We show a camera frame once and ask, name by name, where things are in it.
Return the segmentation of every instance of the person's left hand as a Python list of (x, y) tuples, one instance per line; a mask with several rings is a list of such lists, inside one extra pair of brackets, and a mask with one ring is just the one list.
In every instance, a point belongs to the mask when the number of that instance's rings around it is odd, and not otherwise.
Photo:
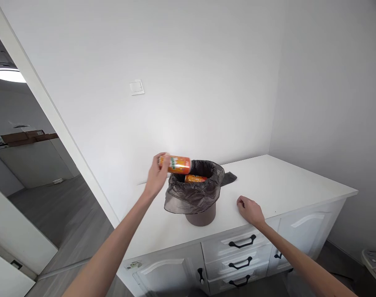
[[(159, 167), (158, 161), (160, 156), (164, 156), (162, 168)], [(167, 169), (170, 164), (170, 156), (166, 153), (158, 153), (154, 156), (152, 166), (149, 169), (148, 181), (144, 189), (144, 194), (151, 199), (154, 199), (160, 190), (163, 188), (164, 182), (167, 178)]]

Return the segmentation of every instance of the gray floor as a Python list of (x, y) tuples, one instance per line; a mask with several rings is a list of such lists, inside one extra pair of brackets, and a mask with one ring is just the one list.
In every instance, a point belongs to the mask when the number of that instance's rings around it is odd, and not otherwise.
[[(38, 281), (26, 297), (61, 297), (84, 265), (61, 272)], [(106, 297), (133, 297), (122, 281), (116, 276)]]
[(8, 198), (59, 249), (42, 273), (92, 257), (114, 229), (81, 175)]
[[(56, 186), (17, 193), (9, 199), (59, 247), (26, 297), (61, 297), (85, 265), (74, 267), (74, 263), (92, 257), (113, 227), (80, 175)], [(362, 266), (329, 242), (324, 245), (317, 262), (330, 272), (346, 276), (336, 277), (348, 287), (352, 284), (350, 278), (357, 280), (363, 272)], [(288, 297), (284, 277), (281, 273), (215, 296)], [(107, 294), (107, 297), (116, 296), (132, 297), (118, 277), (115, 277)]]

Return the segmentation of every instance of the orange soda can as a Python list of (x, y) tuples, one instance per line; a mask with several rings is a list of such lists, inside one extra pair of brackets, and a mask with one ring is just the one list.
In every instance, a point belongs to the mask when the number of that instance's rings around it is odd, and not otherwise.
[(206, 179), (207, 179), (207, 177), (200, 177), (198, 175), (188, 174), (185, 177), (185, 182), (204, 182)]
[[(164, 155), (159, 158), (159, 166), (162, 167)], [(187, 157), (170, 156), (168, 172), (176, 174), (189, 174), (191, 171), (191, 159)]]

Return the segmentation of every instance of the ceiling light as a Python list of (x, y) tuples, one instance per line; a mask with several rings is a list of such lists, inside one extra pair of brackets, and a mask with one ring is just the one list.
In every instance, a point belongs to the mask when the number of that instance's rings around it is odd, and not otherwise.
[(15, 83), (25, 83), (26, 80), (22, 76), (19, 69), (15, 67), (0, 67), (0, 79)]

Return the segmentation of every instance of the black garbage bag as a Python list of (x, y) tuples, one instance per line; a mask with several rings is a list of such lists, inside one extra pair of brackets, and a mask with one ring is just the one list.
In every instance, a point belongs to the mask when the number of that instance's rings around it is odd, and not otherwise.
[(236, 180), (236, 176), (227, 173), (217, 163), (192, 160), (189, 174), (207, 177), (204, 182), (185, 183), (184, 174), (170, 175), (164, 209), (168, 212), (193, 215), (207, 210), (220, 196), (221, 185)]

